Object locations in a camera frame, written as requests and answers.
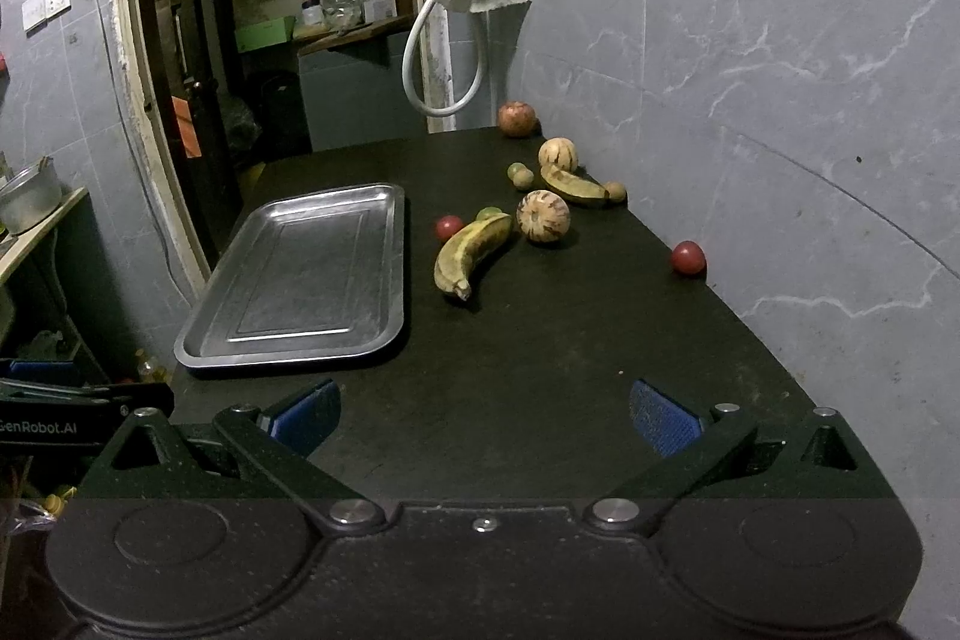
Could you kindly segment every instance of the green box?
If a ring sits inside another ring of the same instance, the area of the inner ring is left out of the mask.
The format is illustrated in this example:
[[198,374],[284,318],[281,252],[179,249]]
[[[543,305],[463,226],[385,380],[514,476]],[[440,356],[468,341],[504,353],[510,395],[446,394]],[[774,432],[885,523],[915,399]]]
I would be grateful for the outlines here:
[[267,20],[266,23],[237,28],[233,33],[237,39],[237,49],[240,52],[250,52],[252,49],[270,47],[271,44],[289,42],[293,36],[294,23],[296,23],[296,17],[289,15],[285,18]]

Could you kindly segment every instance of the blue object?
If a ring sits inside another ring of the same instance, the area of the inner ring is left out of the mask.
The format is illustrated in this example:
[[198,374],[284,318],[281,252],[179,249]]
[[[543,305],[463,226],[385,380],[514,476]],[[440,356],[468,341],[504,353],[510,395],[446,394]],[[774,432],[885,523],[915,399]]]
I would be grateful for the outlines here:
[[[284,408],[274,412],[281,405]],[[260,424],[270,437],[306,458],[333,434],[339,423],[340,389],[328,380],[303,396],[285,399],[275,408],[264,410]]]
[[51,386],[83,386],[83,375],[74,362],[31,362],[14,359],[5,369],[4,377],[27,383],[45,383]]
[[696,415],[642,380],[630,389],[630,420],[637,434],[664,458],[680,453],[704,432]]

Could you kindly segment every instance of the metal screw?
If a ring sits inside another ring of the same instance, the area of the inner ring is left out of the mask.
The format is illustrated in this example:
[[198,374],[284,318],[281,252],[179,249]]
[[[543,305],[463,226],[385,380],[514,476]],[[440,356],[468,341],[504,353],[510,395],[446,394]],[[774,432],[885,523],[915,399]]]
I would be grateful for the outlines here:
[[608,497],[593,504],[593,515],[608,524],[625,524],[640,515],[640,508],[635,501]]
[[368,524],[376,518],[376,514],[376,505],[367,499],[342,499],[330,506],[330,518],[349,527]]
[[474,518],[473,519],[473,530],[478,531],[483,534],[487,531],[493,531],[495,528],[500,525],[500,522],[496,518]]

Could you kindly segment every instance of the white hose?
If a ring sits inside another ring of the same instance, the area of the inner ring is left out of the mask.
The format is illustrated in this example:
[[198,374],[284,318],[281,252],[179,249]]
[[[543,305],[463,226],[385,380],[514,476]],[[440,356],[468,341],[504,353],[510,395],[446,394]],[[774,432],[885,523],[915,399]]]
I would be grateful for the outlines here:
[[424,1],[424,8],[421,9],[419,15],[416,16],[414,26],[410,30],[410,36],[407,38],[407,46],[403,49],[403,92],[407,95],[414,109],[419,112],[423,112],[425,115],[431,116],[431,118],[448,118],[448,116],[454,115],[466,107],[469,102],[473,100],[473,97],[477,95],[477,91],[480,90],[480,85],[483,83],[484,77],[487,76],[487,41],[480,16],[470,15],[470,26],[473,29],[473,42],[477,50],[477,74],[473,78],[473,84],[464,97],[451,106],[434,108],[424,104],[419,98],[419,95],[416,94],[416,88],[414,87],[414,51],[416,50],[416,43],[419,42],[421,30],[424,29],[424,23],[426,23],[426,19],[433,10],[433,5],[436,2],[437,0]]

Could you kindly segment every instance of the metal pot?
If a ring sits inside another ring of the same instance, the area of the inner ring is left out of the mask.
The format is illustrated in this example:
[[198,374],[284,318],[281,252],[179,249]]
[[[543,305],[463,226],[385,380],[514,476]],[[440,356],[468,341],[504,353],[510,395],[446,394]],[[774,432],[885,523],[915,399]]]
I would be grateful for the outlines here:
[[63,197],[54,162],[41,158],[0,188],[0,223],[11,234],[23,234],[56,210]]

